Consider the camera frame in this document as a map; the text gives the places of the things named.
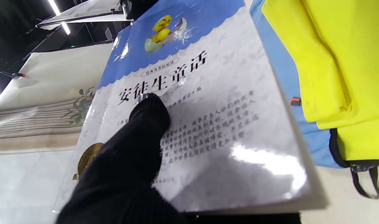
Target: white surface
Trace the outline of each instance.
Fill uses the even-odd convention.
[[[73,150],[0,155],[0,224],[51,224]]]
[[[359,195],[349,169],[318,167],[330,205],[323,210],[302,211],[303,224],[379,224],[379,200]],[[365,191],[375,194],[368,172],[360,173]]]

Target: blue wavy border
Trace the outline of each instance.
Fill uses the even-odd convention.
[[[212,29],[220,26],[225,19],[232,17],[243,6],[245,6],[243,0],[159,0],[133,25],[119,32],[118,43],[111,53],[98,88],[177,54],[179,50],[187,48],[202,36],[209,34]],[[152,27],[165,15],[172,17],[168,26],[170,29],[181,20],[181,17],[187,20],[185,38],[168,43],[156,52],[146,52],[144,43],[148,37],[155,34]],[[122,52],[126,50],[127,54],[121,57]]]

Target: blue book cover section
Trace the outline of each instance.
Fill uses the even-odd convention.
[[[159,0],[119,32],[98,88],[186,49],[242,6],[242,0]]]

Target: blue fabric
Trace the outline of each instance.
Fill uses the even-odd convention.
[[[239,8],[245,6],[243,0],[159,0],[154,6],[136,20],[133,25],[124,28],[118,34],[118,44],[114,47],[107,68],[98,88],[114,83],[131,72],[146,68],[175,55],[179,50],[197,42],[202,36],[220,26],[225,19],[232,17]],[[155,23],[162,17],[170,15],[170,29],[183,17],[187,21],[184,38],[165,44],[156,52],[145,51],[147,38],[155,35],[152,30]],[[127,54],[120,57],[124,48]]]
[[[264,1],[265,0],[254,0],[250,7],[250,14],[255,22],[269,61],[289,103],[292,97],[300,98],[299,75],[295,62],[289,55],[289,52],[261,12]],[[307,122],[300,106],[292,106],[291,108],[300,130],[303,132],[304,139],[315,164],[323,167],[342,168],[335,162],[330,153],[329,130],[320,130],[315,122]]]

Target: yellow chick illustration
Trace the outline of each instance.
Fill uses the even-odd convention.
[[[167,28],[167,26],[171,22],[171,16],[166,15],[162,17],[154,26],[152,29],[153,31],[156,31],[157,33],[155,36],[152,38],[152,42],[154,43],[160,43],[163,42],[166,37],[171,34],[171,31]]]

